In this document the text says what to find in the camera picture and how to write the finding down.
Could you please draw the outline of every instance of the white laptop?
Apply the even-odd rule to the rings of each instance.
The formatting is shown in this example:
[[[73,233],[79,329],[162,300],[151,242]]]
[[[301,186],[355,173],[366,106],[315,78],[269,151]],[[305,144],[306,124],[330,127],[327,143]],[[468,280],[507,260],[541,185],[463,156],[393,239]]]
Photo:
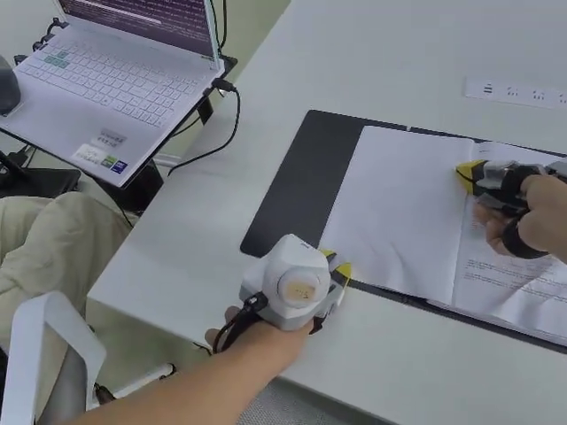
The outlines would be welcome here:
[[[210,0],[59,0],[0,128],[123,187],[224,74]]]

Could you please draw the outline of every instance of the black mat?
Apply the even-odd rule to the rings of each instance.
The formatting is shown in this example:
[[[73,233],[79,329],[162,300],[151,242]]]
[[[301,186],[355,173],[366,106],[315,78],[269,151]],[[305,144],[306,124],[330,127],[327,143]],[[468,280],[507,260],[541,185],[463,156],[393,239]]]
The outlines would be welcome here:
[[[401,124],[310,111],[242,242],[240,249],[244,254],[263,257],[283,236],[289,234],[297,235],[313,246],[319,246],[322,232],[353,157],[356,144],[366,126],[427,135],[463,137],[472,139],[476,143],[486,142],[486,140],[465,135],[451,135],[414,127],[408,130],[406,125]],[[553,152],[544,152],[563,156]],[[562,345],[448,312],[429,305],[425,299],[376,288],[363,282],[351,282],[350,288],[567,353],[567,347]]]

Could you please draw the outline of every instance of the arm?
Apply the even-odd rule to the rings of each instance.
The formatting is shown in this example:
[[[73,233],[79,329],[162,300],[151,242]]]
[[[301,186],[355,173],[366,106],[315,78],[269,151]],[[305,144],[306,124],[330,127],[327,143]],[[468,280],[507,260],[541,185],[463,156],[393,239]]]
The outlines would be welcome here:
[[[310,330],[282,332],[258,323],[229,350],[194,370],[93,410],[72,425],[233,425],[270,381],[297,358]],[[209,331],[207,340],[214,336],[215,331]]]
[[[567,184],[549,175],[533,175],[522,185],[530,206],[518,223],[522,240],[538,251],[546,251],[567,263]],[[510,255],[501,240],[508,219],[499,212],[477,205],[477,219],[486,226],[486,240],[500,254]]]

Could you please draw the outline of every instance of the chair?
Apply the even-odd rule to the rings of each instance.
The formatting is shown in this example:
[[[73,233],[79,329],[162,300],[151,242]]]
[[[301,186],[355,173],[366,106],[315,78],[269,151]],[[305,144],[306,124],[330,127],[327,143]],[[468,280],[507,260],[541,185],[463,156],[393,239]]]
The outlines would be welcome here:
[[[105,361],[106,350],[67,298],[59,292],[51,292],[22,304],[14,315],[0,425],[35,423],[45,325],[69,343],[69,350],[48,405],[37,424],[60,424],[97,406],[92,400],[92,392]],[[117,392],[116,396],[125,397],[174,372],[173,365],[161,367]],[[238,425],[349,423],[370,425],[382,422],[290,383],[276,381],[251,403]]]

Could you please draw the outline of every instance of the table surface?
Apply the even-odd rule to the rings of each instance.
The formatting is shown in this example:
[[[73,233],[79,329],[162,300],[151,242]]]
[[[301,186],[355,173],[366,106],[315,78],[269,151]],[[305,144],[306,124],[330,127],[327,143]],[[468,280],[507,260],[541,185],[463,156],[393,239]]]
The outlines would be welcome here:
[[[167,181],[90,296],[203,343],[238,304],[253,262],[239,245],[309,109],[567,152],[565,111],[462,96],[466,76],[567,89],[563,11],[294,0],[237,81],[234,143]],[[235,110],[223,101],[190,155],[224,143]],[[284,376],[402,425],[567,417],[567,356],[358,290]]]

